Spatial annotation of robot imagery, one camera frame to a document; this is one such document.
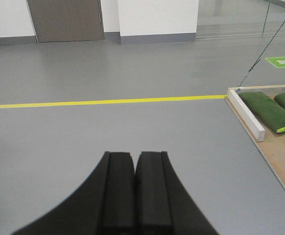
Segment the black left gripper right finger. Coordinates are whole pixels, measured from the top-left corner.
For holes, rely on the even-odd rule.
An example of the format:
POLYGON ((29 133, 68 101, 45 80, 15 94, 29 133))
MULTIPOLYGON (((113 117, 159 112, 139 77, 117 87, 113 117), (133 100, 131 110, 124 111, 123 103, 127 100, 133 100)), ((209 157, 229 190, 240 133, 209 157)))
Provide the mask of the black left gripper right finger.
POLYGON ((178 178, 167 152, 142 152, 136 167, 139 235, 216 235, 178 178))

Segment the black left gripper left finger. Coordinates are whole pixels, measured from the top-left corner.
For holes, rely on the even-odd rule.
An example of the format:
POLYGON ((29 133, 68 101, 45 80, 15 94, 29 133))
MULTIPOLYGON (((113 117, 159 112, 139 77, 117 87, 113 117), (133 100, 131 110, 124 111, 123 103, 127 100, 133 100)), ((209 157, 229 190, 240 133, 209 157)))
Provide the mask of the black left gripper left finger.
POLYGON ((133 235, 135 173, 130 153, 105 152, 88 178, 57 207, 16 235, 133 235))

